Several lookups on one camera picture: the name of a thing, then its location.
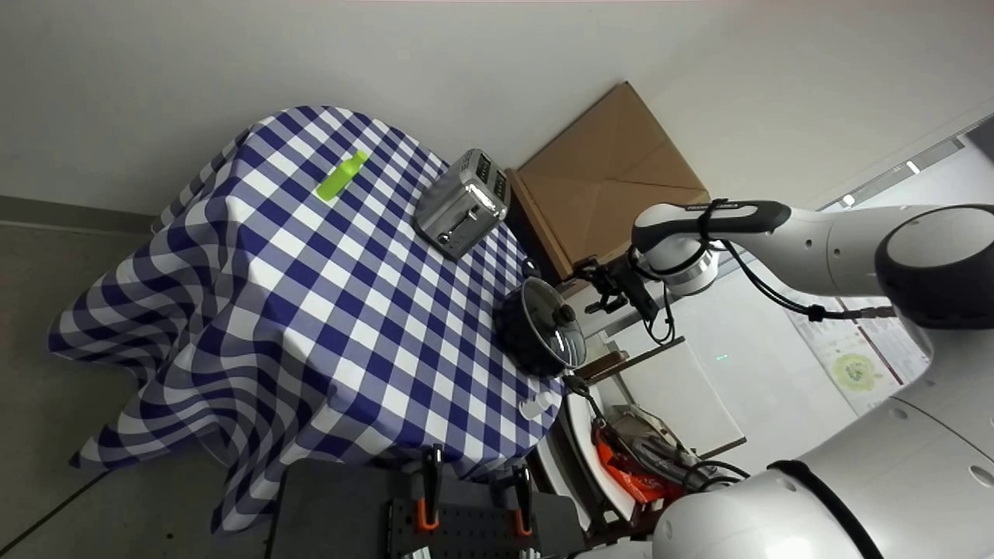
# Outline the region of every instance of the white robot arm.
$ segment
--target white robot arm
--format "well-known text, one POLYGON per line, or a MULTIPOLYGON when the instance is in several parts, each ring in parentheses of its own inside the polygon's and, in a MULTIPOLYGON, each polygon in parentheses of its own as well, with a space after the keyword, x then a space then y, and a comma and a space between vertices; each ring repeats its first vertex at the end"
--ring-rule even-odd
POLYGON ((645 207, 631 266, 703 284, 705 241, 729 240, 787 284, 888 294, 933 365, 803 458, 677 499, 660 559, 840 559, 994 553, 994 207, 814 214, 778 201, 645 207))

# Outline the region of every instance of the floor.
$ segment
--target floor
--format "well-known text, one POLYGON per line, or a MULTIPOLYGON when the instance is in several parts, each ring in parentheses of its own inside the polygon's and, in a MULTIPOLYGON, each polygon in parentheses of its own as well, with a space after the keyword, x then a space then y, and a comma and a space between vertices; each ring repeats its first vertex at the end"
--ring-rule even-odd
POLYGON ((143 233, 0 214, 0 554, 268 554, 270 520, 237 537, 209 531, 224 467, 203 451, 111 476, 67 464, 134 386, 120 369, 47 355, 47 327, 141 241, 143 233))

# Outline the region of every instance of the blue and white checkered tablecloth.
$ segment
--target blue and white checkered tablecloth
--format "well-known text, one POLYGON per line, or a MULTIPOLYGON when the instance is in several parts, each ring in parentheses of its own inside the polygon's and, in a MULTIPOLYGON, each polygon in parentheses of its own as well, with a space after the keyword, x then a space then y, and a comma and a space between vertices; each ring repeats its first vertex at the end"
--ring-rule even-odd
POLYGON ((222 430, 214 527, 237 531, 298 458, 441 447, 484 473, 529 452, 562 386, 492 345, 492 310, 529 260, 505 225, 456 264, 415 240, 414 201, 441 169, 414 135, 349 107, 290 107, 231 142, 49 331, 63 356, 141 374, 77 458, 111 467, 222 430), (344 192, 314 196, 360 149, 370 162, 344 192))

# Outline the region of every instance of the toaster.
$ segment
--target toaster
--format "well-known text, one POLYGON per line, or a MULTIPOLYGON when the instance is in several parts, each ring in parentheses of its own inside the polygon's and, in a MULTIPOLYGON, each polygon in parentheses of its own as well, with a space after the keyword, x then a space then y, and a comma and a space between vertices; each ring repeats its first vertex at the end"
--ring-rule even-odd
POLYGON ((461 260, 505 217, 505 203, 511 184, 504 169, 484 152, 469 149, 415 201, 414 225, 441 253, 461 260))

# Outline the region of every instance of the green sticky note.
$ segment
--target green sticky note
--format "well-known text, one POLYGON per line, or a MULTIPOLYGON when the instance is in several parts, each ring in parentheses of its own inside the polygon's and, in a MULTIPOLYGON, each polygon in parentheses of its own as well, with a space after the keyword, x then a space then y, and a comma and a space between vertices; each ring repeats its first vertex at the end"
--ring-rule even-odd
POLYGON ((318 184, 318 198, 331 201, 368 163, 370 152, 357 149, 318 184))

